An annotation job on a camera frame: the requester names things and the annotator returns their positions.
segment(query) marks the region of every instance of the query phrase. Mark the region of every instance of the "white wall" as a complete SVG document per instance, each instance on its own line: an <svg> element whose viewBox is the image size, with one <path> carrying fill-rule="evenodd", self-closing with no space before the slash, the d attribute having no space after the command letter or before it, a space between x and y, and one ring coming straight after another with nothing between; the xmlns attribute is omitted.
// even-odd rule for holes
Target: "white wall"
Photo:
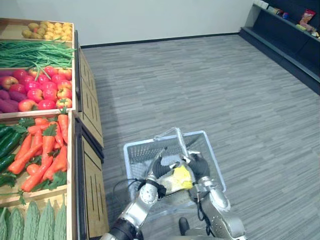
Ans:
<svg viewBox="0 0 320 240"><path fill-rule="evenodd" d="M235 33L253 0L0 0L2 18L75 23L81 45Z"/></svg>

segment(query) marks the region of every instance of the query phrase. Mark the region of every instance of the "gray carpet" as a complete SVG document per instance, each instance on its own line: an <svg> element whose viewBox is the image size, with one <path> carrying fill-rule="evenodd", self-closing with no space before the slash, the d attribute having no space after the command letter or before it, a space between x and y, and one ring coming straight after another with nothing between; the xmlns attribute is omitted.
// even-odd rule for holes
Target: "gray carpet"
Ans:
<svg viewBox="0 0 320 240"><path fill-rule="evenodd" d="M120 202L112 195L126 178L124 144L180 127L208 134L250 240L320 239L319 96L307 86L237 35L84 53L96 80L110 224L126 204L124 186ZM147 221L145 239L177 234L179 214Z"/></svg>

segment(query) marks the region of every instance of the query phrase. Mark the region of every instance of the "shopping basket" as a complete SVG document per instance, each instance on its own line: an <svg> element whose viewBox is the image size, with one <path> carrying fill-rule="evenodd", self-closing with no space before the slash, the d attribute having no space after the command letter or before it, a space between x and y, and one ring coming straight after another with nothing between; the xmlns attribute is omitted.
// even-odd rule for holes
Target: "shopping basket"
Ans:
<svg viewBox="0 0 320 240"><path fill-rule="evenodd" d="M181 162L180 154L188 155L188 151L201 152L210 168L210 177L215 179L223 191L226 185L220 172L214 151L204 131L182 133L179 128L173 127L154 138L127 143L123 147L125 168L128 179L144 179L153 159L162 151L161 164L166 166L177 161ZM131 201L136 197L138 186L129 189ZM151 209L148 219L154 219L173 212L189 212L191 201L186 190L167 195L157 202Z"/></svg>

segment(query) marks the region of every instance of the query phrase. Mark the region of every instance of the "apple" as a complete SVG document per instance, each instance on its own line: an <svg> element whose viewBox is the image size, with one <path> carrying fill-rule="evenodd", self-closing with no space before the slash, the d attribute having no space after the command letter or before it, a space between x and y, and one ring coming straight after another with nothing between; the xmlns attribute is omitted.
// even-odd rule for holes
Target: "apple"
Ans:
<svg viewBox="0 0 320 240"><path fill-rule="evenodd" d="M45 89L55 89L55 90L58 90L57 84L54 83L53 81L47 81L47 82L43 83L43 84L41 85L41 90L43 91L43 90L45 90Z"/></svg>
<svg viewBox="0 0 320 240"><path fill-rule="evenodd" d="M38 76L38 80L37 80L40 84L44 84L46 82L49 82L50 79L45 75L45 74L40 74Z"/></svg>
<svg viewBox="0 0 320 240"><path fill-rule="evenodd" d="M28 71L29 75L32 76L32 77L36 77L37 74L38 74L38 69L36 67L33 67L33 68L30 68L29 71Z"/></svg>
<svg viewBox="0 0 320 240"><path fill-rule="evenodd" d="M50 76L52 77L55 74L58 74L58 70L52 66L46 66L44 68L44 71Z"/></svg>
<svg viewBox="0 0 320 240"><path fill-rule="evenodd" d="M35 101L31 99L25 99L19 102L18 109L20 112L28 112L32 110L37 110L38 105Z"/></svg>
<svg viewBox="0 0 320 240"><path fill-rule="evenodd" d="M58 89L62 89L62 88L67 88L70 90L72 89L71 81L67 81L67 80L63 80L63 81L58 82L57 86L58 86Z"/></svg>
<svg viewBox="0 0 320 240"><path fill-rule="evenodd" d="M58 84L59 82L66 80L65 75L55 74L51 77L51 81Z"/></svg>
<svg viewBox="0 0 320 240"><path fill-rule="evenodd" d="M43 100L42 91L38 88L30 89L26 96L28 97L28 99L31 99L36 103L39 103L41 100Z"/></svg>
<svg viewBox="0 0 320 240"><path fill-rule="evenodd" d="M20 83L12 84L9 88L9 92L19 92L22 94L27 93L25 86Z"/></svg>
<svg viewBox="0 0 320 240"><path fill-rule="evenodd" d="M23 80L19 81L22 85L26 85L27 83L34 82L35 78L33 76L27 75Z"/></svg>
<svg viewBox="0 0 320 240"><path fill-rule="evenodd" d="M58 70L58 74L64 75L65 79L67 79L68 81L70 81L72 79L72 71L71 71L71 69L60 68Z"/></svg>
<svg viewBox="0 0 320 240"><path fill-rule="evenodd" d="M31 81L31 82L28 82L24 85L25 87L25 90L28 92L29 90L31 89L40 89L41 86L40 86L40 83L38 83L37 81Z"/></svg>
<svg viewBox="0 0 320 240"><path fill-rule="evenodd" d="M58 109L62 109L64 107L71 108L72 107L72 100L67 97L61 98L58 101L56 101L55 105Z"/></svg>
<svg viewBox="0 0 320 240"><path fill-rule="evenodd" d="M24 69L17 69L13 72L12 76L16 78L19 83L25 79L26 76L28 76L28 73Z"/></svg>
<svg viewBox="0 0 320 240"><path fill-rule="evenodd" d="M48 110L48 109L55 109L56 105L55 102L52 100L42 100L38 104L39 110Z"/></svg>
<svg viewBox="0 0 320 240"><path fill-rule="evenodd" d="M57 97L58 99L63 99L63 98L72 99L72 92L69 88L63 87L59 89L57 93Z"/></svg>
<svg viewBox="0 0 320 240"><path fill-rule="evenodd" d="M52 100L52 101L56 101L57 98L57 90L55 90L54 88L46 88L43 90L43 98L45 100Z"/></svg>
<svg viewBox="0 0 320 240"><path fill-rule="evenodd" d="M19 81L13 76L4 76L1 78L1 86L7 90L10 89L11 85L18 83Z"/></svg>

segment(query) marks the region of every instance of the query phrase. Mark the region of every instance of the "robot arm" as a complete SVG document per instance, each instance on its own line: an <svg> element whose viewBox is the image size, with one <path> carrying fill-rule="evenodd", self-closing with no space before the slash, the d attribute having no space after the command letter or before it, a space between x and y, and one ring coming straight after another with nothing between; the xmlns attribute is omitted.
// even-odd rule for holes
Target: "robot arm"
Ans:
<svg viewBox="0 0 320 240"><path fill-rule="evenodd" d="M151 207L166 195L166 189L157 183L157 179L175 168L178 163L162 166L162 152L150 165L145 184L139 190L135 200L130 203L100 240L133 240L144 224Z"/></svg>
<svg viewBox="0 0 320 240"><path fill-rule="evenodd" d="M224 240L247 240L242 221L231 211L230 202L220 185L210 178L206 160L199 152L190 152L189 155L183 156L182 160L194 173L196 201L213 236Z"/></svg>

